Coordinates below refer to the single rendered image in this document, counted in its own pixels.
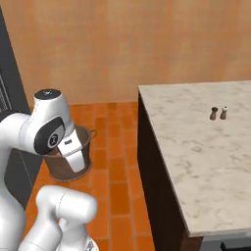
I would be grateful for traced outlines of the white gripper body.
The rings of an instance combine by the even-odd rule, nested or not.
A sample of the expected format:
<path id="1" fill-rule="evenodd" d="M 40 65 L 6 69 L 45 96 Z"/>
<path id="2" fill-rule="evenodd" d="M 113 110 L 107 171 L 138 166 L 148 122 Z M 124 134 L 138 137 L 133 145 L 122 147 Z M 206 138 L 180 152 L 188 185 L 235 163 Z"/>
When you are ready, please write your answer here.
<path id="1" fill-rule="evenodd" d="M 82 151 L 78 150 L 72 154 L 66 155 L 65 159 L 67 160 L 70 168 L 74 173 L 78 173 L 85 168 L 84 157 L 82 155 Z"/>

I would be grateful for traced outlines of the dark brown counter island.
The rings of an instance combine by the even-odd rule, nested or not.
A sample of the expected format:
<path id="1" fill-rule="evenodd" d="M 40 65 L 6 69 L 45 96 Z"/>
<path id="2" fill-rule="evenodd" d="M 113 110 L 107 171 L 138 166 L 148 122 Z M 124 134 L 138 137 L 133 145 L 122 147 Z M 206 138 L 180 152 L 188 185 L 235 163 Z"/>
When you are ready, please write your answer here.
<path id="1" fill-rule="evenodd" d="M 155 251 L 251 251 L 251 80 L 139 86 L 137 161 Z"/>

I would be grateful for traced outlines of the dark grey tall cabinet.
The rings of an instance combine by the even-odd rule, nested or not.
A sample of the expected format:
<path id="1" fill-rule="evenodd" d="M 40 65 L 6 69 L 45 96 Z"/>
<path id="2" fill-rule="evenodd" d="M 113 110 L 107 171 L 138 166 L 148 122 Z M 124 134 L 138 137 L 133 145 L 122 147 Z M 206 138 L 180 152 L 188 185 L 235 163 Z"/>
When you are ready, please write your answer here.
<path id="1" fill-rule="evenodd" d="M 9 33 L 0 7 L 0 110 L 30 114 L 24 86 L 12 48 Z M 5 181 L 9 191 L 26 208 L 39 173 L 42 158 L 13 149 Z"/>

